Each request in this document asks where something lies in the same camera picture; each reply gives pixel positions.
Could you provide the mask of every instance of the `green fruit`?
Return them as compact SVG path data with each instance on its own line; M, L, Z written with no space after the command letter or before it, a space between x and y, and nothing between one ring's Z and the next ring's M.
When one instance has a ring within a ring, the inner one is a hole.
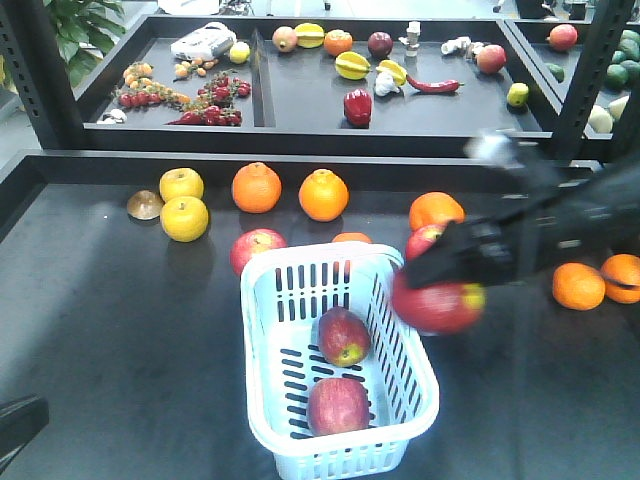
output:
M589 125L596 133L611 133L613 117L600 105L594 105L589 115Z
M629 38L640 45L640 33L634 30L623 30L620 40L624 40L625 38Z
M613 56L611 57L611 63L622 63L627 59L625 53L621 50L616 50L613 52Z
M627 87L632 87L640 78L640 63L633 60L625 60L620 64L626 71L629 78L627 79Z
M529 87L524 83L514 83L507 93L507 103L512 107L522 107L529 98Z
M558 81L558 83L564 82L564 68L555 63L547 63L547 68L551 72L551 75Z
M624 52L627 59L634 62L640 61L640 45L630 38L623 38L618 44L618 50Z
M629 74L622 65L609 65L604 85L611 90L619 92L624 88L627 80L629 80Z

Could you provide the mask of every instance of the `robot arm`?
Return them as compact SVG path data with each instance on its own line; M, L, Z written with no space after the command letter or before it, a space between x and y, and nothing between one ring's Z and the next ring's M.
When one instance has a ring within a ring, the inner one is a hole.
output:
M409 286L442 281L496 285L517 280L640 233L640 153L573 187L545 187L494 217L451 223L404 270Z

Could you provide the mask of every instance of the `fake fruit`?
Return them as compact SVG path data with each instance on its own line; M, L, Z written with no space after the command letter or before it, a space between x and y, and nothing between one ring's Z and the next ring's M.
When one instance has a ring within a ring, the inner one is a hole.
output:
M349 189L338 175L320 168L304 179L298 192L298 200L309 218L318 222L330 222L347 208Z
M578 30L568 23L556 25L549 32L547 41L556 52L566 52L578 41Z
M604 280L589 265L569 262L553 272L553 298L563 307L591 310L602 303L604 291Z
M629 74L622 65L613 64L607 67L607 75L604 77L605 87L619 92L624 88L628 80Z
M202 198L203 194L204 182L192 168L174 168L160 177L160 196L165 202L182 196Z
M281 194L280 177L262 162L242 167L231 184L233 201L247 213L268 212L276 205Z
M409 261L431 248L444 231L443 225L429 224L411 232L404 248L404 258Z
M249 60L249 55L251 55L251 48L246 42L236 42L229 49L229 60L236 65Z
M196 197L175 197L160 211L162 229L177 242L192 242L200 238L209 224L209 211Z
M528 99L529 87L525 83L514 83L507 92L507 103L514 108L524 107Z
M624 112L624 108L627 106L628 101L629 101L629 95L626 95L621 98L616 98L615 100L609 103L609 106L607 108L609 110L609 113L611 114L611 116L616 122L620 120L620 117L622 116L622 112Z
M600 272L607 278L636 286L622 288L605 278L605 294L611 300L627 304L640 301L640 258L628 253L613 255L605 260Z
M150 190L140 190L127 201L127 213L138 220L152 220L160 215L164 202Z
M293 51L298 44L298 35L291 27L278 27L271 37L271 41L278 51L288 53Z
M393 81L399 87L407 83L407 71L403 66L393 60L382 60L376 67L377 72L389 72Z
M371 64L356 52L343 52L336 57L336 72L348 80L362 80L371 71Z
M344 116L354 127L366 127L371 122L373 99L363 88L348 92L343 100Z
M315 48L324 43L324 29L317 23L301 23L294 31L302 48Z
M407 82L416 90L422 93L450 93L455 92L461 85L457 80L444 80L442 82L427 83L420 82L407 75Z
M551 72L551 75L553 75L553 77L558 81L558 83L564 82L564 68L562 68L560 65L556 65L555 63L546 63L545 65Z
M450 221L462 223L465 213L462 206L448 193L428 192L420 195L409 209L409 226L417 230L424 225L445 226Z
M348 52L353 46L353 37L344 30L331 30L324 36L324 49L329 55L337 57Z
M477 283L439 283L411 289L403 271L393 278L391 303L398 316L421 333L452 334L473 325L484 311Z
M229 251L229 262L234 273L242 274L245 265L256 255L275 248L284 248L287 241L282 235L269 228L257 228L240 235Z
M330 364L350 367L367 356L371 338L355 313L336 306L318 320L318 348Z
M367 49L373 58L382 60L393 50L393 39L386 32L374 32L367 40Z
M487 45L476 55L476 64L482 73L498 73L507 63L507 54L500 45Z
M335 242L365 242L373 243L373 240L362 232L342 232L333 237L332 243Z
M307 423L315 436L364 430L369 425L367 391L352 378L320 379L309 393Z
M596 133L611 133L613 130L613 117L600 105L591 108L587 123Z

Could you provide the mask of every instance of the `orange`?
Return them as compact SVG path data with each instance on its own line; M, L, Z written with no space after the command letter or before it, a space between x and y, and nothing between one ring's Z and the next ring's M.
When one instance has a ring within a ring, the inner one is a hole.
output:
M365 242L373 243L373 240L362 232L342 232L333 237L332 242Z
M573 310L591 310L604 300L604 280L583 263L564 263L553 272L553 298Z
M278 203L281 194L280 177L262 162L242 167L231 184L233 201L243 212L268 212Z
M424 225L446 225L450 220L464 221L464 209L455 199L444 192L429 192L420 195L411 204L409 225L417 230Z
M338 175L320 168L304 179L298 192L298 200L311 219L330 222L347 208L349 189Z
M607 258L600 267L605 277L629 285L640 285L640 258L628 253L619 253ZM636 303L640 300L640 287L626 289L606 282L607 297L618 303Z
M353 46L353 37L344 30L331 30L324 36L324 49L337 57L341 53L348 52Z

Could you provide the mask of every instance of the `lemon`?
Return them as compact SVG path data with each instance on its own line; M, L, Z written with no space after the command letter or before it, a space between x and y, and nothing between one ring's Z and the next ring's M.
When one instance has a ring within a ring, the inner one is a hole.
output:
M236 42L229 49L229 60L236 65L249 60L249 55L251 55L251 48L245 42Z
M522 107L529 98L529 87L524 83L514 83L507 93L507 103L512 107Z

